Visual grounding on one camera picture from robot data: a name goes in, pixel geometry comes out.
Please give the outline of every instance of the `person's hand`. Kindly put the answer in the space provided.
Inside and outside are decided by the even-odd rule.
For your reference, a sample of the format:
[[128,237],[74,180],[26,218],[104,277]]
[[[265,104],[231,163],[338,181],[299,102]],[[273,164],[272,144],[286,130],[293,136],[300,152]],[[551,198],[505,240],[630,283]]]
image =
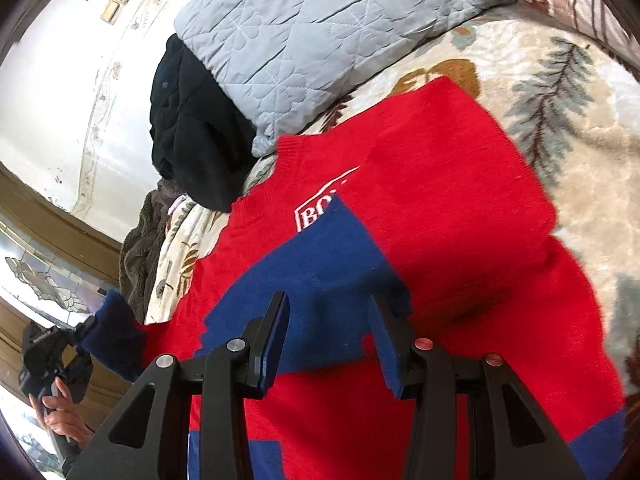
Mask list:
[[[56,377],[56,386],[62,397],[42,397],[42,403],[40,403],[34,396],[29,395],[29,401],[36,411],[38,422],[45,430],[51,428],[58,435],[72,438],[78,443],[80,449],[84,449],[94,436],[94,432],[82,421],[69,388],[59,377]],[[55,411],[46,415],[43,404]]]

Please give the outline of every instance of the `metal screw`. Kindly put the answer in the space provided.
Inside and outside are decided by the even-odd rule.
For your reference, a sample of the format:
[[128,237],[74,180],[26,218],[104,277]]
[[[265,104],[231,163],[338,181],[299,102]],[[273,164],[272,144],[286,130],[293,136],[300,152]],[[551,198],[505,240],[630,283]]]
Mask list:
[[484,360],[489,366],[500,366],[504,362],[498,354],[487,354]]
[[232,339],[226,344],[226,349],[231,352],[239,352],[244,349],[246,343],[242,339]]
[[159,368],[168,368],[172,364],[174,364],[174,358],[167,354],[161,355],[156,359],[156,365],[158,365]]
[[414,341],[414,345],[418,350],[431,350],[433,348],[433,341],[425,337],[419,337]]

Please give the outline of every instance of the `black clamp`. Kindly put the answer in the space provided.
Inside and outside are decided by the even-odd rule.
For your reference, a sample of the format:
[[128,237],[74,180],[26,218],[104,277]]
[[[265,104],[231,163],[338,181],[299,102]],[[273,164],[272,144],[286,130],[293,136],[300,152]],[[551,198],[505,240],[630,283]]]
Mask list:
[[453,480],[456,394],[466,396],[470,480],[584,480],[542,407],[497,354],[452,356],[396,319],[383,296],[368,317],[385,383],[399,399],[415,399],[404,480]]
[[276,292],[261,319],[208,356],[156,358],[107,416],[69,480],[186,480],[191,397],[202,395],[200,480],[253,480],[244,399],[273,384],[289,324]]
[[[79,344],[92,329],[95,318],[89,317],[73,329],[52,326],[44,330],[36,322],[27,325],[22,333],[22,370],[18,375],[21,391],[38,400],[57,395],[54,380],[60,377],[71,392],[74,403],[81,402],[94,371],[94,363],[87,351]],[[65,365],[63,353],[69,347],[76,349],[75,357]],[[58,456],[62,472],[66,475],[72,468],[80,449],[70,438],[47,429]]]

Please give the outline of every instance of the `black cloth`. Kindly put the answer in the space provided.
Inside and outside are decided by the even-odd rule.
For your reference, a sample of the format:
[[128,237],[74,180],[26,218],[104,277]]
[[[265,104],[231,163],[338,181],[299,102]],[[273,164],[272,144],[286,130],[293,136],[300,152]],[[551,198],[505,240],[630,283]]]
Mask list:
[[120,249],[120,293],[140,323],[145,320],[156,284],[168,211],[182,194],[177,184],[161,179],[158,189],[147,194],[138,225],[129,232]]
[[213,211],[231,211],[255,164],[254,126],[174,34],[151,90],[151,158],[159,173]]

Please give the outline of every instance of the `pine tree pattern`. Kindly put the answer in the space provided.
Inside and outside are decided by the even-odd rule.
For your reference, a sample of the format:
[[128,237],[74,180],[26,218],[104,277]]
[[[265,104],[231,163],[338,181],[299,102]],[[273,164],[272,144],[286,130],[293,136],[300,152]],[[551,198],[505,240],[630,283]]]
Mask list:
[[547,190],[558,185],[568,137],[577,136],[567,112],[584,116],[593,101],[584,89],[593,65],[587,50],[557,36],[551,42],[557,49],[540,61],[543,69],[513,86],[520,96],[506,114],[516,118],[511,138]]

